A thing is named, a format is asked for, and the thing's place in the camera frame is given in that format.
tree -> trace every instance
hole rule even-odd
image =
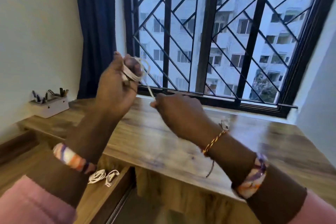
[[[270,83],[269,79],[267,79],[261,69],[257,70],[252,87],[263,101],[268,103],[274,102],[278,91]],[[257,94],[255,94],[255,92],[251,90],[250,99],[257,101],[260,100]]]

forearm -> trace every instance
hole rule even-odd
[[[112,113],[92,108],[69,132],[65,144],[82,158],[97,164],[118,121]],[[88,181],[88,175],[63,164],[52,152],[27,176],[73,207],[77,207]]]
[[[209,137],[194,141],[201,149],[219,135],[217,124],[208,124]],[[256,154],[228,133],[221,136],[208,152],[233,183],[240,185],[253,168]],[[270,165],[259,190],[247,200],[261,223],[288,223],[301,209],[306,190],[288,175]]]

person's left hand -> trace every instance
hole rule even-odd
[[[125,65],[137,76],[141,76],[140,64],[129,54],[123,57],[119,52],[114,53],[114,58],[108,68],[102,73],[99,80],[96,107],[103,111],[111,111],[116,119],[121,119],[131,108],[138,89],[138,82],[123,84],[122,71]]]

dark blue curtain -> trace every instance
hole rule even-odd
[[[115,0],[77,0],[83,32],[78,99],[96,96],[99,77],[116,50]]]

wristband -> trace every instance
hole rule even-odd
[[[233,193],[236,196],[245,200],[250,198],[254,193],[257,192],[257,190],[263,183],[267,174],[267,167],[268,161],[266,156],[257,153],[257,157],[254,161],[254,166],[249,175],[243,181],[243,183],[237,188],[233,188],[231,186]]]
[[[97,170],[97,165],[94,165],[86,159],[80,157],[63,143],[57,144],[54,147],[53,152],[54,156],[63,164],[68,165],[83,174],[91,175]]]

